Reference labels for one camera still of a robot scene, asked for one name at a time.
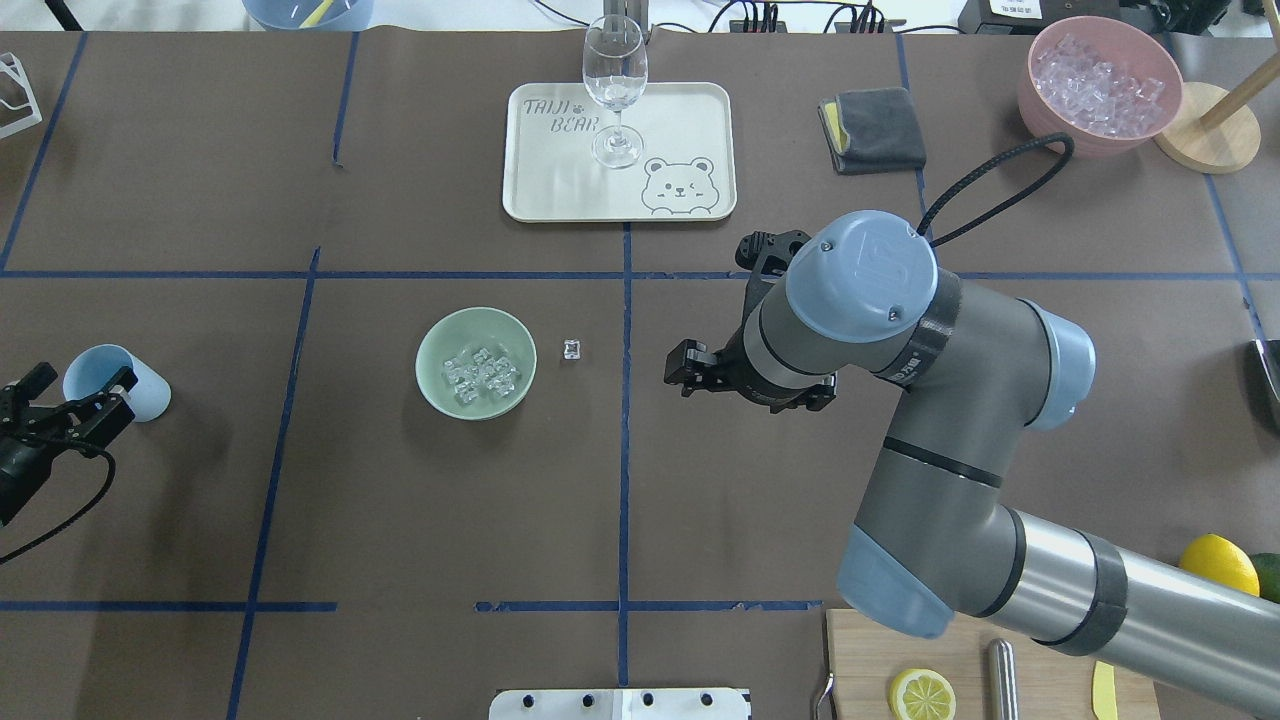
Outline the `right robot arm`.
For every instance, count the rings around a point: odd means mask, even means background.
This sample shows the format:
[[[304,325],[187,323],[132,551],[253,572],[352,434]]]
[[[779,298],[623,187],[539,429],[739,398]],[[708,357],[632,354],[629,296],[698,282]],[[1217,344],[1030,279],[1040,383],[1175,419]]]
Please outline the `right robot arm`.
[[[1000,502],[1025,430],[1091,392],[1091,337],[1039,305],[942,269],[895,214],[781,234],[727,345],[666,360],[684,395],[732,391],[772,413],[824,407],[858,366],[902,389],[838,570],[846,603],[934,639],[956,614],[1094,657],[1260,719],[1279,708],[1277,605]]]

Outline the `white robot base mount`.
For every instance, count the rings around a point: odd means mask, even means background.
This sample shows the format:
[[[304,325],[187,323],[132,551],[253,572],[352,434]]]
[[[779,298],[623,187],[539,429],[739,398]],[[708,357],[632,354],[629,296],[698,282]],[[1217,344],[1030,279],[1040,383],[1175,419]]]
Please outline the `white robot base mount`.
[[[745,689],[728,687],[502,691],[489,719],[751,719]]]

